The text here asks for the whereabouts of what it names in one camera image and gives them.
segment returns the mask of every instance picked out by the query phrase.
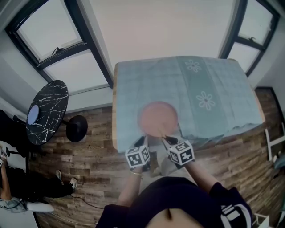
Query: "person sitting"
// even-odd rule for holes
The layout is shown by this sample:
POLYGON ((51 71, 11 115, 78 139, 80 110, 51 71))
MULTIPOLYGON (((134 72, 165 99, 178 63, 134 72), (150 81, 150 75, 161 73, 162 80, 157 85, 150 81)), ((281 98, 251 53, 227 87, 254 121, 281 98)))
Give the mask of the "person sitting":
POLYGON ((252 212, 235 187, 227 190, 196 162, 186 178, 162 177, 140 195, 142 167, 130 172, 116 205, 107 205, 97 228, 250 228, 252 212))
POLYGON ((59 170, 56 170, 54 178, 48 179, 38 173, 26 174, 23 170, 8 167, 4 154, 1 160, 0 208, 12 212, 25 211, 22 201, 42 202, 43 197, 61 198, 72 194, 77 187, 75 178, 69 184, 63 184, 59 170))

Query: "window frame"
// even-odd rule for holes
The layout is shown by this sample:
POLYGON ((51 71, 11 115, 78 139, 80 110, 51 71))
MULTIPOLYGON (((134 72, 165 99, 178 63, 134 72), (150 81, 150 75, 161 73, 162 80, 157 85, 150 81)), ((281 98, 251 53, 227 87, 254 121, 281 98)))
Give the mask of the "window frame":
POLYGON ((74 54, 80 53, 82 51, 90 49, 92 55, 94 56, 101 72, 103 73, 110 88, 113 88, 113 75, 107 67, 107 63, 102 55, 100 49, 97 48, 90 30, 84 20, 84 16, 80 10, 80 7, 76 0, 63 0, 64 4, 70 14, 70 17, 78 31, 82 42, 76 43, 69 47, 65 47, 61 51, 56 52, 54 55, 49 56, 43 61, 39 62, 36 56, 28 48, 25 42, 17 33, 21 25, 42 5, 44 5, 49 0, 31 0, 29 1, 12 19, 8 24, 5 31, 14 43, 14 45, 19 49, 26 60, 33 66, 33 68, 47 81, 53 81, 52 78, 44 71, 44 69, 62 59, 70 57, 74 54))
POLYGON ((255 1, 261 4, 264 8, 266 8, 272 14, 270 31, 268 32, 263 45, 254 42, 252 39, 251 40, 246 39, 238 35, 242 22, 244 20, 245 11, 246 11, 247 4, 248 4, 248 0, 240 0, 237 6, 236 14, 232 21, 232 26, 228 32, 228 38, 224 44, 224 48, 221 50, 220 55, 219 55, 219 58, 227 59, 232 50, 234 43, 243 44, 245 46, 249 46, 249 47, 259 50, 260 52, 257 55, 256 59, 253 61, 248 71, 245 73, 247 77, 253 72, 253 70, 256 68, 257 64, 263 57, 275 33, 275 30, 276 30, 276 27, 277 27, 277 24, 280 18, 279 13, 266 0, 255 0, 255 1))

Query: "wooden floor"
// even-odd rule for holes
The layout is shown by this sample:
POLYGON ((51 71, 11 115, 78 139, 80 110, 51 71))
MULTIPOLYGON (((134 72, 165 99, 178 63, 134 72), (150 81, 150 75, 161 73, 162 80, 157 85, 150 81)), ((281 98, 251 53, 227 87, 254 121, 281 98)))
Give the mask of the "wooden floor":
MULTIPOLYGON (((267 160, 267 146, 264 129, 269 129, 271 139, 281 133, 281 117, 270 90, 257 90, 265 114, 266 123, 244 134, 229 137, 217 145, 208 144, 195 151, 196 161, 205 166, 226 187, 237 187, 253 212, 270 215, 273 225, 278 219, 285 190, 285 178, 273 169, 267 160)), ((45 157, 30 161, 30 170, 46 177, 53 177, 60 169, 64 181, 71 177, 78 180, 73 196, 84 198, 88 203, 104 207, 115 203, 129 167, 124 155, 112 147, 112 108, 80 112, 88 121, 88 132, 82 142, 71 143, 61 125, 55 136, 43 146, 45 157)), ((66 115, 66 120, 76 114, 66 115)), ((273 147, 273 154, 284 151, 280 143, 273 147)), ((55 214, 79 223, 96 223, 102 213, 86 205, 81 199, 67 196, 50 199, 55 214)), ((87 227, 71 224, 52 214, 37 213, 42 228, 87 227)))

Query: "black table stand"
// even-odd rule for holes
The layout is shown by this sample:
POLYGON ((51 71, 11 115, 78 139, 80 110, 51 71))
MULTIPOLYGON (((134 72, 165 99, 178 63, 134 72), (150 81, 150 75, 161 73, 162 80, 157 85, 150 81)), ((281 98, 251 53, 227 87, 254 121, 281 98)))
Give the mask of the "black table stand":
POLYGON ((81 141, 87 133, 88 123, 81 115, 72 117, 68 122, 62 120, 62 123, 66 125, 67 138, 74 143, 81 141))

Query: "table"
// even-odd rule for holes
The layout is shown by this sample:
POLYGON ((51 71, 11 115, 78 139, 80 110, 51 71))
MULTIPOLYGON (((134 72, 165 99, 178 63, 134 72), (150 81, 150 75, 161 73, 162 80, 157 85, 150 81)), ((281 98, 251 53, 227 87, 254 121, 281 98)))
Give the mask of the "table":
POLYGON ((69 122, 63 120, 68 104, 68 88, 63 81, 55 80, 45 85, 35 96, 29 111, 39 106, 39 115, 34 124, 26 122, 28 139, 34 145, 49 141, 61 123, 66 124, 66 136, 72 142, 79 142, 87 132, 88 124, 83 116, 77 115, 69 122))
MULTIPOLYGON (((116 64, 115 71, 114 71, 113 109, 112 109, 112 140, 113 140, 113 147, 115 149, 117 149, 117 129, 116 129, 117 73, 118 73, 118 63, 116 64)), ((258 108, 259 108, 259 112, 261 114, 262 122, 265 122, 265 116, 264 116, 262 107, 260 105, 260 102, 257 98, 257 95, 256 95, 254 89, 252 89, 252 90, 253 90, 253 93, 254 93, 258 108)))

